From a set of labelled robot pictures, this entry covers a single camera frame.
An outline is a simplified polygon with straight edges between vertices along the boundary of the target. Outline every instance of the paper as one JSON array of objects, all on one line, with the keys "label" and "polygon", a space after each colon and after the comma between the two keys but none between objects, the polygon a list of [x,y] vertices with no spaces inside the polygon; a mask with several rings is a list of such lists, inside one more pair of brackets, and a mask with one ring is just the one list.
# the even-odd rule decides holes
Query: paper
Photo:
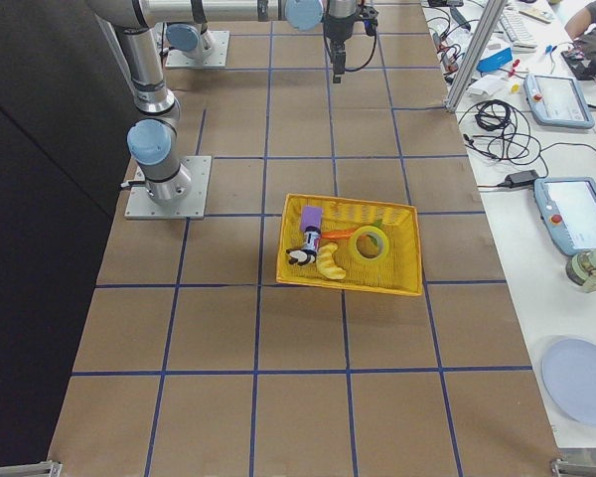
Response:
[{"label": "paper", "polygon": [[505,80],[495,77],[494,75],[485,75],[483,78],[477,79],[470,86],[468,92],[471,94],[481,95],[483,93],[492,96],[499,89],[507,84]]}]

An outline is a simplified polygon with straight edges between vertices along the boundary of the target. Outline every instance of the orange object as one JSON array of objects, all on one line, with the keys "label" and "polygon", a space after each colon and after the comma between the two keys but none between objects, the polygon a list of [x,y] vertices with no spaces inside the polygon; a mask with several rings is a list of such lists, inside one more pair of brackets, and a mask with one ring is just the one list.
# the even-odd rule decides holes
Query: orange object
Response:
[{"label": "orange object", "polygon": [[358,228],[344,229],[343,231],[328,231],[323,232],[320,237],[326,240],[346,240],[350,239],[351,236]]}]

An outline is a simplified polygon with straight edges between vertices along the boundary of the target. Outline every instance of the yellow basket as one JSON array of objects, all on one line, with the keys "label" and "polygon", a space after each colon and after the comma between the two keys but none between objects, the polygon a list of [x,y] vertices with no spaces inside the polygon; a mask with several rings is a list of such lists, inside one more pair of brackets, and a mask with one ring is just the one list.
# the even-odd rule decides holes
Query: yellow basket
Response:
[{"label": "yellow basket", "polygon": [[[378,262],[359,263],[349,253],[349,241],[336,240],[338,249],[334,253],[334,260],[347,272],[343,280],[325,278],[318,273],[313,263],[305,266],[289,264],[286,250],[303,243],[300,218],[305,206],[323,209],[323,233],[358,228],[381,221],[380,228],[390,243],[389,252]],[[327,240],[323,239],[321,245],[325,243]],[[394,295],[420,295],[421,252],[416,209],[402,204],[289,194],[282,213],[276,281]]]}]

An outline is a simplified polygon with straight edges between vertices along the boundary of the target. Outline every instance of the light blue plate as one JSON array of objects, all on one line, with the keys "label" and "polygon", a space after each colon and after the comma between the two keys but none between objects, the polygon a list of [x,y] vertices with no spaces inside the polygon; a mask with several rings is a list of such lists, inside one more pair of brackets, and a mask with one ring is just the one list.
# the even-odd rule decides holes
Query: light blue plate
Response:
[{"label": "light blue plate", "polygon": [[554,402],[572,419],[596,426],[596,346],[559,341],[545,352],[541,371]]}]

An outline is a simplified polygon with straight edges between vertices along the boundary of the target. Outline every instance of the purple object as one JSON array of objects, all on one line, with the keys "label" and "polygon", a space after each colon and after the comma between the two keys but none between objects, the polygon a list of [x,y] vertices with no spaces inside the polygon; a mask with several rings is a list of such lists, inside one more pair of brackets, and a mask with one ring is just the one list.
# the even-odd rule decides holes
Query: purple object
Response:
[{"label": "purple object", "polygon": [[302,208],[302,215],[300,216],[300,232],[305,232],[308,227],[315,227],[320,230],[322,222],[322,208],[305,206]]}]

